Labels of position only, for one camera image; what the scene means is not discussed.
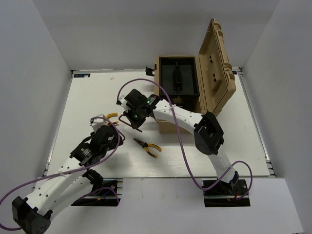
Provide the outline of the brown hex key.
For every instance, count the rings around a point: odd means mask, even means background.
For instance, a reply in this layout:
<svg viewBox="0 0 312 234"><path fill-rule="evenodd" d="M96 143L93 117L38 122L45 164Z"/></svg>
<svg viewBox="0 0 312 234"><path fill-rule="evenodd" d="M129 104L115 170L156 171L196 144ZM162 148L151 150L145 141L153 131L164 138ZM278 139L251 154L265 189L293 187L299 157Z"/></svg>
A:
<svg viewBox="0 0 312 234"><path fill-rule="evenodd" d="M136 130L136 131L142 133L142 131L141 131L138 127L133 126L130 122L126 121L126 116L125 116L124 114L120 115L120 116L118 117L118 120L119 120L121 123L123 123L123 124L125 124L125 125L131 127L132 129L134 129L134 130Z"/></svg>

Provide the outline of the black toolbox tray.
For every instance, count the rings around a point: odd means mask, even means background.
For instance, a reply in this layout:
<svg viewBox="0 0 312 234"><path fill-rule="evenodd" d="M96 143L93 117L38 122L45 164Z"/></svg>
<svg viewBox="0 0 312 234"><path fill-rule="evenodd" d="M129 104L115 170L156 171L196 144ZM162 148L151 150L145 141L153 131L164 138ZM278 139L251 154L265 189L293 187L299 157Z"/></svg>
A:
<svg viewBox="0 0 312 234"><path fill-rule="evenodd" d="M170 98L199 97L196 62L194 57L160 57L159 84Z"/></svg>

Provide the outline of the tan plastic toolbox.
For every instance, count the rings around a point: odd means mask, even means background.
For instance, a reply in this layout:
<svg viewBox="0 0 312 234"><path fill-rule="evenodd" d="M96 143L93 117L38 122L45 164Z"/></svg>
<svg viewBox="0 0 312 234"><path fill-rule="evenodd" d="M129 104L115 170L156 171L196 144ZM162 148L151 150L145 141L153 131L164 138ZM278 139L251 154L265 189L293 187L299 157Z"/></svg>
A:
<svg viewBox="0 0 312 234"><path fill-rule="evenodd" d="M154 79L156 95L191 112L219 115L236 91L221 25L210 20L198 56L158 56Z"/></svg>

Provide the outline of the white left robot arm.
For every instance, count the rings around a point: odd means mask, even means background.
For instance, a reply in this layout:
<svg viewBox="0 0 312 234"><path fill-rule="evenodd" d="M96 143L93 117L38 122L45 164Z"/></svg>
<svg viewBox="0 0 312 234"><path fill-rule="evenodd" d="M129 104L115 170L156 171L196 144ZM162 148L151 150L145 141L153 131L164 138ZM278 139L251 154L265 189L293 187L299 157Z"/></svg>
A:
<svg viewBox="0 0 312 234"><path fill-rule="evenodd" d="M13 220L27 234L43 234L52 219L63 209L87 193L99 194L103 177L91 166L106 153L122 145L113 126L103 125L85 138L58 170L57 177L48 178L25 198L12 201Z"/></svg>

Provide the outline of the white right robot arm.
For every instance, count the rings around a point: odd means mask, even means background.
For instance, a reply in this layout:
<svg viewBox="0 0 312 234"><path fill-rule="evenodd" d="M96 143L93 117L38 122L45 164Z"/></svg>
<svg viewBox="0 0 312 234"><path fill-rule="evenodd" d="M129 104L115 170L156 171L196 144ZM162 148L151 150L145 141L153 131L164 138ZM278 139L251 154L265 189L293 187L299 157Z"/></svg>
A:
<svg viewBox="0 0 312 234"><path fill-rule="evenodd" d="M170 106L167 100L157 95L146 97L136 89L126 96L119 97L118 103L124 108L123 115L127 117L133 129L138 130L147 117L152 117L178 124L187 130L194 136L195 147L210 159L220 180L216 187L227 195L237 190L239 175L232 168L224 150L224 132L213 113L194 113Z"/></svg>

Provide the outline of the black toolbox latch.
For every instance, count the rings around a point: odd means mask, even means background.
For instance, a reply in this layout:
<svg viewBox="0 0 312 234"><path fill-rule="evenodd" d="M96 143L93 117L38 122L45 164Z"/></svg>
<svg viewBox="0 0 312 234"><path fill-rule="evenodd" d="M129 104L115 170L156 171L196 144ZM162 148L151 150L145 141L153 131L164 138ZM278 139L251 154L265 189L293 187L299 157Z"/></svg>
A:
<svg viewBox="0 0 312 234"><path fill-rule="evenodd" d="M149 68L149 67L145 67L145 74L147 76L151 76L154 77L155 76L155 71L156 71L156 65L154 65L154 68Z"/></svg>

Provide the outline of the blue label sticker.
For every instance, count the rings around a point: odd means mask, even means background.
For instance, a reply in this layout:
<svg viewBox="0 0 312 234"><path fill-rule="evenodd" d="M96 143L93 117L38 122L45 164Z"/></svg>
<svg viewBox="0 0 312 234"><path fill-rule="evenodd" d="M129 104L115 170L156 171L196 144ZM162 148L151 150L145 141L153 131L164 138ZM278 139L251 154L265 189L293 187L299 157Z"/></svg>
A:
<svg viewBox="0 0 312 234"><path fill-rule="evenodd" d="M74 74L74 78L89 78L91 74Z"/></svg>

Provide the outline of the small yellow handled pliers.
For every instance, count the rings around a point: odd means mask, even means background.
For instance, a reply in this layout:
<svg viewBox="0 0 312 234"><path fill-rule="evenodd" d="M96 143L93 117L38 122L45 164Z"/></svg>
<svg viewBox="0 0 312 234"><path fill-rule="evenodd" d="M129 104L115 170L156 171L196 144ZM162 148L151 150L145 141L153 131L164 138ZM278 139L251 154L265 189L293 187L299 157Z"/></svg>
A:
<svg viewBox="0 0 312 234"><path fill-rule="evenodd" d="M106 122L107 125L111 125L111 124L113 124L113 125L118 125L118 124L119 124L119 121L118 121L118 120L116 120L116 121L112 121L112 120L111 120L111 118L115 118L115 117L118 117L118 113L110 113L110 114L106 115L105 118L106 118L107 120L109 120L108 122Z"/></svg>

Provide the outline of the large yellow handled pliers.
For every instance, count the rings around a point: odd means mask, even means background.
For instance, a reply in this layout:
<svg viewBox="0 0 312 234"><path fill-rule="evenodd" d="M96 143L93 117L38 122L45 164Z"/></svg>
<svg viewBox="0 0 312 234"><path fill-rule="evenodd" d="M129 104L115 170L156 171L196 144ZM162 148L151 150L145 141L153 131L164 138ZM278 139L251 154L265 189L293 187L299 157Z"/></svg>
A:
<svg viewBox="0 0 312 234"><path fill-rule="evenodd" d="M144 142L144 141L139 140L137 138L133 138L133 140L137 144L139 144L147 152L148 155L150 155L153 158L158 158L158 155L156 155L153 152L151 152L149 148L153 148L153 149L156 149L159 152L162 152L162 149L159 146L155 145L155 144L147 143L147 142Z"/></svg>

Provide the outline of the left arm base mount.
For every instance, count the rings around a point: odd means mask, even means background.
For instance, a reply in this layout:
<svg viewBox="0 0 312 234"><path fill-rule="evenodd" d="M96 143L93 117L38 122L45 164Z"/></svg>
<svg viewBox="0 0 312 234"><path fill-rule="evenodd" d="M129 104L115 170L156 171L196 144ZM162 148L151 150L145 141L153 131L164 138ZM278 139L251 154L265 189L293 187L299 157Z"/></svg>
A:
<svg viewBox="0 0 312 234"><path fill-rule="evenodd" d="M121 200L123 179L104 179L92 187L92 193L76 200L71 206L81 207L117 207Z"/></svg>

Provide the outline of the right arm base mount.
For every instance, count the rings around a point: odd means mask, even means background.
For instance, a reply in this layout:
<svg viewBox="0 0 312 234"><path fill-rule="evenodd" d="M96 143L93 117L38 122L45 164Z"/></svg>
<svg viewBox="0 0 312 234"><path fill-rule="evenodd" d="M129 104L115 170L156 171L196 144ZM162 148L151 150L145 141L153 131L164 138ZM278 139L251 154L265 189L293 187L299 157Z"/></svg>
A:
<svg viewBox="0 0 312 234"><path fill-rule="evenodd" d="M225 192L220 187L215 186L203 192L205 208L226 208L226 207L250 207L249 194L239 199L247 192L247 183L244 179L239 179L232 192Z"/></svg>

